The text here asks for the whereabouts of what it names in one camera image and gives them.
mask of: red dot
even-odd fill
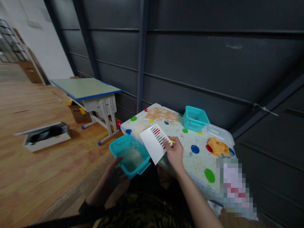
[[[208,150],[209,152],[212,153],[212,148],[211,148],[208,144],[206,145],[206,148],[207,148],[207,150]]]

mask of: open box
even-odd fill
[[[43,136],[43,134],[47,135],[47,132],[50,129],[52,129],[53,134],[49,134],[48,136],[45,137],[45,139],[42,139],[42,140],[38,139],[38,141],[35,143],[30,142],[31,140],[33,140],[32,137],[34,135],[37,135],[37,134],[41,134],[41,136]],[[50,124],[47,126],[20,132],[20,133],[14,134],[14,135],[16,135],[16,136],[26,135],[23,146],[31,152],[52,146],[57,143],[61,143],[68,139],[71,139],[70,128],[66,123],[63,123],[63,122]]]

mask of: blue desk edge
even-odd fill
[[[105,96],[105,95],[109,95],[109,94],[113,94],[113,93],[118,93],[118,92],[121,92],[121,90],[117,90],[117,91],[113,91],[113,92],[109,92],[109,93],[101,93],[101,94],[96,94],[96,95],[92,95],[92,96],[87,96],[87,97],[82,97],[82,98],[76,98],[74,97],[72,94],[68,93],[66,90],[64,90],[62,87],[60,87],[59,85],[57,85],[55,82],[53,82],[53,80],[51,80],[51,82],[57,86],[58,88],[60,88],[62,91],[64,91],[66,94],[68,94],[71,98],[73,98],[74,100],[77,100],[77,101],[82,101],[82,100],[88,100],[88,99],[92,99],[92,98],[96,98],[96,97],[101,97],[101,96]]]

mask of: clear plastic lid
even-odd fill
[[[202,134],[207,136],[208,138],[217,138],[219,141],[226,143],[227,145],[234,146],[234,140],[230,132],[214,126],[212,124],[206,125],[202,129]]]

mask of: teal plastic box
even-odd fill
[[[139,143],[137,140],[135,140],[130,135],[124,135],[124,136],[119,137],[118,139],[114,140],[109,146],[110,151],[112,152],[112,154],[115,158],[121,157],[121,156],[125,157],[125,153],[126,153],[125,149],[130,148],[130,147],[134,147],[141,154],[144,161],[132,172],[129,172],[127,170],[127,168],[124,165],[124,161],[121,161],[119,163],[121,169],[124,171],[124,173],[126,174],[128,179],[132,179],[137,174],[141,175],[151,164],[149,162],[151,157],[150,157],[146,147],[144,145],[142,145],[141,143]]]
[[[184,128],[191,131],[200,132],[203,127],[208,124],[210,124],[210,121],[204,110],[186,106],[183,124]]]

